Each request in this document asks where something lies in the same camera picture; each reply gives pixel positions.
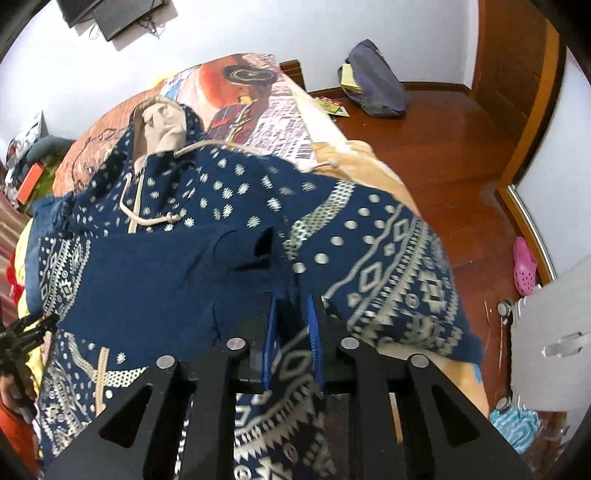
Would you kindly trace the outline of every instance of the yellow fabric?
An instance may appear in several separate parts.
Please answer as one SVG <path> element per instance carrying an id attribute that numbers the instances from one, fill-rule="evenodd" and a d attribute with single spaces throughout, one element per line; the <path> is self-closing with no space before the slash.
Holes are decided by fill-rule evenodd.
<path id="1" fill-rule="evenodd" d="M 164 81 L 164 80 L 168 80 L 169 78 L 172 78 L 176 75 L 176 73 L 167 73 L 166 75 L 162 75 L 160 77 L 158 77 L 151 85 L 150 88 L 148 90 L 151 90 L 152 88 L 157 87 L 160 82 Z"/>
<path id="2" fill-rule="evenodd" d="M 27 256 L 27 245 L 29 243 L 29 235 L 31 233 L 31 225 L 33 219 L 29 220 L 21 236 L 18 238 L 17 248 L 14 254 L 14 270 L 17 276 L 17 282 L 20 285 L 25 284 L 25 257 Z M 23 291 L 17 305 L 18 317 L 21 319 L 30 315 L 27 307 L 27 292 Z M 27 330 L 30 330 L 35 325 L 31 325 Z M 35 348 L 29 354 L 29 361 L 27 366 L 33 372 L 35 391 L 39 393 L 39 385 L 41 385 L 41 377 L 43 376 L 43 360 L 41 359 L 41 347 Z"/>
<path id="3" fill-rule="evenodd" d="M 25 284 L 25 256 L 27 254 L 27 245 L 29 243 L 29 234 L 31 233 L 31 225 L 33 219 L 29 220 L 21 236 L 18 238 L 17 249 L 14 254 L 14 270 L 17 274 L 17 282 L 19 285 Z"/>
<path id="4" fill-rule="evenodd" d="M 31 233 L 32 224 L 33 219 L 28 221 L 25 229 L 21 233 L 21 236 L 18 238 L 17 249 L 14 254 L 14 271 L 17 276 L 18 284 L 22 286 L 25 284 L 25 257 L 27 255 L 27 245 L 29 243 L 29 234 Z M 21 298 L 18 301 L 17 312 L 20 319 L 29 315 L 26 291 L 22 292 Z"/>

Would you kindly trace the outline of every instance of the metal bolt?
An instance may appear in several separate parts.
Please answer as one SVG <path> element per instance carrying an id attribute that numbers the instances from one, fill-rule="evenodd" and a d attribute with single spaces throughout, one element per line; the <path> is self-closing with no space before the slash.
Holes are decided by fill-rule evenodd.
<path id="1" fill-rule="evenodd" d="M 429 364 L 429 359 L 421 354 L 413 355 L 410 362 L 417 368 L 425 368 Z"/>
<path id="2" fill-rule="evenodd" d="M 226 343 L 226 346 L 230 350 L 240 350 L 240 348 L 243 348 L 245 345 L 246 342 L 244 339 L 238 337 L 230 338 Z"/>
<path id="3" fill-rule="evenodd" d="M 174 365 L 174 357 L 171 355 L 163 355 L 156 360 L 156 365 L 162 370 L 166 370 Z"/>
<path id="4" fill-rule="evenodd" d="M 340 345 L 347 350 L 355 350 L 359 346 L 359 340 L 353 337 L 345 337 L 340 341 Z"/>

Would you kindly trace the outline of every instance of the hoodie drawstring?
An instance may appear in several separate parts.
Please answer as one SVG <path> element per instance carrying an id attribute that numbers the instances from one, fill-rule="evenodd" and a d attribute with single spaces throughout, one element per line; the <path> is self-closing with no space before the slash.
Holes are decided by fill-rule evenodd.
<path id="1" fill-rule="evenodd" d="M 156 218 L 142 218 L 139 215 L 136 215 L 133 211 L 128 209 L 125 206 L 124 198 L 129 193 L 129 187 L 131 186 L 131 179 L 133 175 L 128 173 L 125 175 L 125 187 L 123 187 L 123 192 L 121 193 L 121 198 L 119 199 L 119 208 L 121 211 L 126 214 L 130 219 L 136 222 L 138 225 L 141 226 L 152 226 L 158 225 L 159 223 L 177 223 L 181 216 L 178 213 L 171 213 L 168 212 L 166 216 L 163 217 L 156 217 Z"/>

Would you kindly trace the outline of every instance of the pink slipper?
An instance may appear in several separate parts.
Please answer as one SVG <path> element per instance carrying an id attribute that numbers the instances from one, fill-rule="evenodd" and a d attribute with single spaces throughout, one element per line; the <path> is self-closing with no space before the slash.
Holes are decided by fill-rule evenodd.
<path id="1" fill-rule="evenodd" d="M 515 240 L 513 258 L 515 260 L 515 269 L 513 270 L 515 288 L 521 296 L 525 297 L 534 291 L 535 269 L 538 263 L 523 237 L 518 236 Z"/>

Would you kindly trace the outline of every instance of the cable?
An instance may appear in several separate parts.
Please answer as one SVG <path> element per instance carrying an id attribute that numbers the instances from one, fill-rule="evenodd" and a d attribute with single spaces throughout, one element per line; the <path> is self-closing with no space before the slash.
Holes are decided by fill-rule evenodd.
<path id="1" fill-rule="evenodd" d="M 140 18 L 137 21 L 137 24 L 140 27 L 145 28 L 147 31 L 149 31 L 155 37 L 160 38 L 160 35 L 162 34 L 162 32 L 164 32 L 165 25 L 162 25 L 162 30 L 158 31 L 158 26 L 154 23 L 154 20 L 152 19 L 152 10 L 154 10 L 155 3 L 156 3 L 156 0 L 152 0 L 152 5 L 150 6 L 149 13 L 145 14 L 142 18 Z"/>

